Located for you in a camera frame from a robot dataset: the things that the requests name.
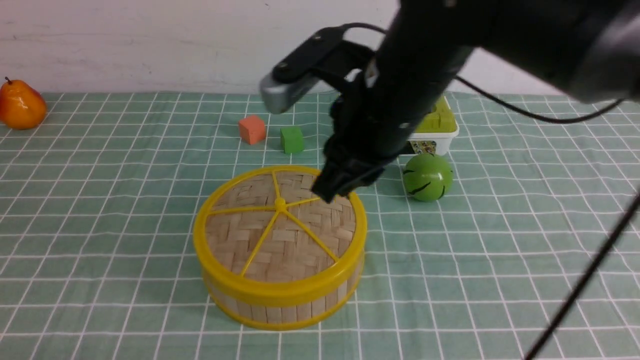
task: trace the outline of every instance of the green cube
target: green cube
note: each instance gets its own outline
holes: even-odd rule
[[[280,129],[280,145],[286,154],[301,152],[305,149],[305,139],[298,126],[288,126]]]

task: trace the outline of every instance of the black arm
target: black arm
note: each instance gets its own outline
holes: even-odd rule
[[[402,0],[376,52],[347,29],[311,36],[260,84],[272,113],[319,79],[340,92],[312,189],[326,202],[377,180],[475,48],[580,101],[640,97],[640,0]]]

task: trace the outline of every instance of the plastic container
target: plastic container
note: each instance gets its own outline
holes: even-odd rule
[[[405,155],[433,152],[444,155],[449,152],[451,142],[460,133],[456,117],[445,97],[441,97],[435,109],[424,117],[422,123],[409,137]]]
[[[319,171],[283,165],[238,176],[204,203],[195,250],[211,299],[256,329],[308,327],[340,309],[364,267],[367,217],[355,193],[331,204]]]

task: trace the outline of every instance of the green ball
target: green ball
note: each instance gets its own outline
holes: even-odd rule
[[[417,200],[436,201],[451,188],[453,170],[442,156],[420,154],[406,164],[403,181],[406,191]]]

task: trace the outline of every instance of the yellow spoke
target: yellow spoke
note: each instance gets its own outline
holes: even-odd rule
[[[280,197],[280,187],[278,186],[278,179],[276,179],[276,172],[272,171],[271,176],[273,177],[273,188],[276,190],[276,199]]]
[[[243,208],[213,210],[209,212],[209,215],[233,214],[233,213],[241,213],[244,211],[275,211],[275,209],[276,208],[274,206],[245,206]]]
[[[312,197],[311,199],[304,199],[304,200],[292,202],[290,204],[287,204],[287,207],[290,208],[291,206],[302,205],[302,204],[306,204],[308,202],[312,202],[312,201],[316,201],[316,200],[320,200],[320,198],[319,197]]]
[[[293,216],[292,213],[288,211],[284,211],[284,214],[287,215],[291,220],[293,220],[293,222],[295,222],[298,226],[300,226],[316,242],[316,244],[318,244],[318,246],[320,246],[335,262],[338,262],[339,259],[335,255],[333,255],[331,250],[329,250],[329,248],[326,247],[326,245],[322,242],[322,240],[320,240],[316,236],[316,234],[314,234],[311,231],[311,229],[309,229],[305,224],[303,224],[302,221],[298,220],[298,218]]]
[[[267,227],[264,228],[264,231],[262,232],[262,236],[260,236],[260,239],[258,239],[258,243],[255,244],[255,248],[253,249],[253,251],[251,251],[249,258],[246,260],[246,263],[244,264],[244,267],[242,269],[242,272],[240,273],[240,276],[244,276],[244,273],[246,273],[247,269],[249,269],[249,265],[251,265],[251,262],[253,261],[255,256],[258,254],[258,251],[260,250],[260,246],[262,246],[264,239],[267,238],[267,234],[273,227],[273,224],[276,222],[276,218],[278,217],[278,214],[280,214],[280,212],[276,211],[276,213],[273,214],[273,216],[271,217],[271,220],[269,221],[269,224],[267,225]]]

